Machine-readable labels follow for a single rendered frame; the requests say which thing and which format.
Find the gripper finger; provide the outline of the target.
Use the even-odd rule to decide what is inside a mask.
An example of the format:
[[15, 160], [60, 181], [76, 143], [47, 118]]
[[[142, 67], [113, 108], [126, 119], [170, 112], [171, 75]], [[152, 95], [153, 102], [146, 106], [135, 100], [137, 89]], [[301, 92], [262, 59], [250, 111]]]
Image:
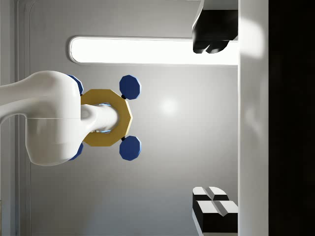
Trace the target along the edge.
[[199, 236], [238, 236], [238, 206], [220, 188], [193, 188], [192, 218]]
[[201, 0], [192, 25], [193, 52], [215, 54], [238, 37], [238, 0]]

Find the drone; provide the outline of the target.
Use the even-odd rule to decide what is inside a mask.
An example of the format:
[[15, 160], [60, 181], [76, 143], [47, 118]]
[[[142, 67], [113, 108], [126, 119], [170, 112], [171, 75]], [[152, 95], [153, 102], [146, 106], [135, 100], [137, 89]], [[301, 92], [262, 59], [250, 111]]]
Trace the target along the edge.
[[121, 140], [119, 154], [122, 159], [132, 161], [141, 150], [141, 141], [128, 136], [132, 113], [127, 100], [136, 99], [141, 93], [141, 83], [131, 75], [119, 82], [121, 95], [110, 89], [91, 89], [83, 93], [83, 85], [75, 76], [81, 95], [81, 121], [86, 121], [83, 143], [91, 147], [110, 147]]

